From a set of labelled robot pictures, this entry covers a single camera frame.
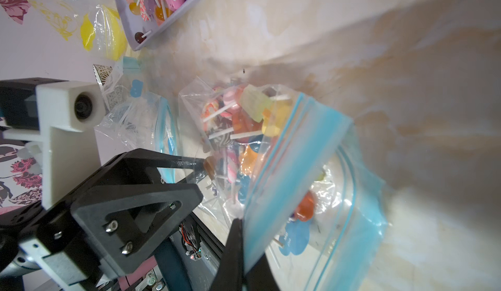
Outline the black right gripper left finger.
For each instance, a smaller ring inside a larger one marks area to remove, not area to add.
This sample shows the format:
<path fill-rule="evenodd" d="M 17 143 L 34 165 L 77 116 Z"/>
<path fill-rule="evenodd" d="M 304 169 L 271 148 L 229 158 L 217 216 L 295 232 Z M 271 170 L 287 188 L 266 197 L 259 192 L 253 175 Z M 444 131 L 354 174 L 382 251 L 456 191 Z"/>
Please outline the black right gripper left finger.
<path fill-rule="evenodd" d="M 243 221 L 234 219 L 210 291 L 241 291 L 243 286 Z"/>

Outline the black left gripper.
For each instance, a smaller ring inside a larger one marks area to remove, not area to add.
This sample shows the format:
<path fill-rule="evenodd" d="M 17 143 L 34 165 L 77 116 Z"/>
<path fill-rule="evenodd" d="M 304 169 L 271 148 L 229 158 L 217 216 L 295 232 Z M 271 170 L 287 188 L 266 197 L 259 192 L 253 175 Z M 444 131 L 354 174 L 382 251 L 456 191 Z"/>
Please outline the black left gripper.
<path fill-rule="evenodd" d="M 1 289 L 23 290 L 44 271 L 64 290 L 96 290 L 101 277 L 134 272 L 202 202 L 191 183 L 120 183 L 114 157 L 46 210 L 1 216 Z"/>

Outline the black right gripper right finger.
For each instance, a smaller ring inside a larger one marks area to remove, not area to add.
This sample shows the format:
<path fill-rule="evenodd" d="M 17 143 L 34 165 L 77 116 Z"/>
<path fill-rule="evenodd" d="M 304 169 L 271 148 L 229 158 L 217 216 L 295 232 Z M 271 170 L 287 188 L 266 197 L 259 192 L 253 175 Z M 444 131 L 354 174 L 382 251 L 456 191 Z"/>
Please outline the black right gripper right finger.
<path fill-rule="evenodd" d="M 246 274 L 245 287 L 248 291 L 280 291 L 278 284 L 271 272 L 266 254 Z"/>

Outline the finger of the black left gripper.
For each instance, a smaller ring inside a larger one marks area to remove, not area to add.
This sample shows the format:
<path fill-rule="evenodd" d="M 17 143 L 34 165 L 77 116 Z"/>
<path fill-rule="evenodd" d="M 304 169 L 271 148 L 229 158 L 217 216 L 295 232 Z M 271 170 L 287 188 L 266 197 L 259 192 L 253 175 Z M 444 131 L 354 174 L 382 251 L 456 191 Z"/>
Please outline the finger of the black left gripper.
<path fill-rule="evenodd" d="M 168 155 L 145 149 L 123 154 L 117 169 L 120 183 L 160 183 L 159 169 L 187 169 L 191 173 L 174 183 L 199 183 L 206 177 L 204 159 Z"/>

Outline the blue-zip candy bag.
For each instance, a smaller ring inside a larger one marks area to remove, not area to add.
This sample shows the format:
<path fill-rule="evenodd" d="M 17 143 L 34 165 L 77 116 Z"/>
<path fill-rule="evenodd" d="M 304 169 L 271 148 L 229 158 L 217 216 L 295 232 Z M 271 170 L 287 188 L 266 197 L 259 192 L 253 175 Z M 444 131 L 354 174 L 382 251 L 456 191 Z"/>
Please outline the blue-zip candy bag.
<path fill-rule="evenodd" d="M 382 241 L 384 181 L 353 121 L 289 87 L 197 79 L 180 91 L 209 158 L 214 216 L 243 226 L 245 271 L 282 290 L 357 290 Z"/>
<path fill-rule="evenodd" d="M 177 155 L 177 129 L 167 99 L 149 90 L 138 60 L 122 57 L 100 83 L 105 116 L 95 127 L 101 162 L 138 148 Z"/>

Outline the yellow-zip candy bag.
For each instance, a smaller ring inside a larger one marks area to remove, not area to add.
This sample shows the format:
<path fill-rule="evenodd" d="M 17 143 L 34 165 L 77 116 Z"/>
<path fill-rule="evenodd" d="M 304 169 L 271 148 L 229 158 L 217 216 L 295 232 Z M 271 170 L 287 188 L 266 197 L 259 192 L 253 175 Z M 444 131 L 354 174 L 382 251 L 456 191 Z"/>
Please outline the yellow-zip candy bag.
<path fill-rule="evenodd" d="M 128 42 L 115 0 L 28 0 L 65 39 L 95 57 L 117 61 Z"/>

